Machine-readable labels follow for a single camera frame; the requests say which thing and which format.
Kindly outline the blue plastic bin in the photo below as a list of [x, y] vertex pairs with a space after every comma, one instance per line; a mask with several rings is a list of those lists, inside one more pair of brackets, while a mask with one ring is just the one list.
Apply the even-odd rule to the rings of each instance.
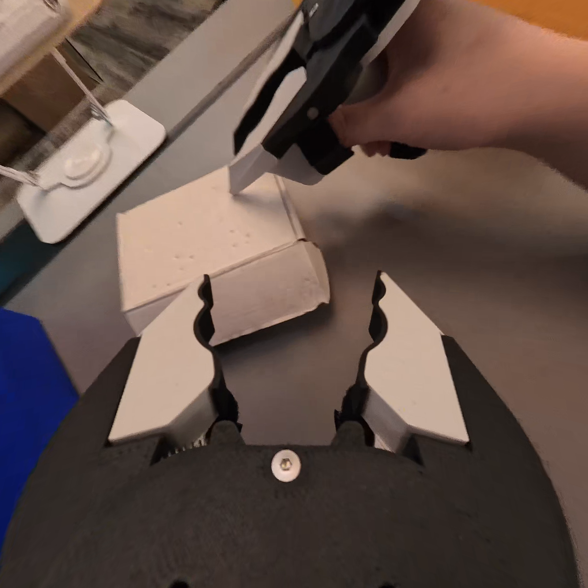
[[40, 321], [1, 308], [1, 543], [29, 475], [78, 397]]

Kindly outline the brown wooden beam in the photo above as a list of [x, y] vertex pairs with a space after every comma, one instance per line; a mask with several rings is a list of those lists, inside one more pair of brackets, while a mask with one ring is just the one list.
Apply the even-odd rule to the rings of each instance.
[[51, 54], [2, 95], [5, 102], [43, 131], [52, 130], [84, 98], [83, 90]]

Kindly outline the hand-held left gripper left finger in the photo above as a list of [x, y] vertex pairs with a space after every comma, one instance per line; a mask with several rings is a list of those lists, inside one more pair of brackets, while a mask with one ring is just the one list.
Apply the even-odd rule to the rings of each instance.
[[143, 329], [107, 438], [112, 445], [161, 437], [194, 446], [216, 422], [241, 431], [239, 407], [210, 341], [210, 277], [190, 284]]

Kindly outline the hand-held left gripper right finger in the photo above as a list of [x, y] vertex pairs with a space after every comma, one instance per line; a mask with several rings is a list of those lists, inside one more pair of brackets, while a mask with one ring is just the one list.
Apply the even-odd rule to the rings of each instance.
[[336, 427], [355, 421], [369, 445], [394, 453], [414, 435], [467, 445], [443, 332], [385, 272], [376, 274], [371, 304], [371, 344], [335, 413]]

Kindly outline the white cardboard mailer box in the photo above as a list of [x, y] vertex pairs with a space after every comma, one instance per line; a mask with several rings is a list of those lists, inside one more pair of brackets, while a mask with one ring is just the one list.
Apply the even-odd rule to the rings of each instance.
[[283, 180], [267, 173], [235, 196], [228, 183], [223, 167], [117, 216], [122, 312], [136, 334], [203, 275], [214, 346], [330, 303], [324, 257]]

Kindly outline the person's right hand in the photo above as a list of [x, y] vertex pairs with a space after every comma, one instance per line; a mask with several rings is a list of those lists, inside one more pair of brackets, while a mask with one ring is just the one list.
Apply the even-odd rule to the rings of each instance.
[[386, 155], [392, 143], [457, 151], [499, 146], [513, 123], [521, 22], [469, 1], [421, 1], [385, 49], [382, 89], [338, 107], [329, 123], [344, 146]]

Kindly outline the person's right forearm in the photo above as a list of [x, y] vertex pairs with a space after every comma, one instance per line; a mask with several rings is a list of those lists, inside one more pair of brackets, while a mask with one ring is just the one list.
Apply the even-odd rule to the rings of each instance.
[[587, 189], [587, 41], [540, 29], [521, 150]]

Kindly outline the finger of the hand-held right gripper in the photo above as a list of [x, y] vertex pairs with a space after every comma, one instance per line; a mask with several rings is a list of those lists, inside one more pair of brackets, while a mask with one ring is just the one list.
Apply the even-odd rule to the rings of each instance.
[[266, 97], [271, 88], [269, 84], [262, 88], [255, 100], [249, 106], [249, 110], [254, 117], [261, 115], [259, 122], [254, 124], [254, 128], [248, 135], [248, 151], [252, 151], [262, 143], [268, 135], [274, 124], [279, 120], [285, 109], [289, 106], [295, 95], [305, 84], [307, 79], [305, 68], [296, 68], [288, 72], [283, 80], [278, 84], [273, 95]]
[[279, 159], [264, 148], [252, 148], [239, 155], [228, 166], [229, 192], [238, 195], [265, 173], [270, 172]]

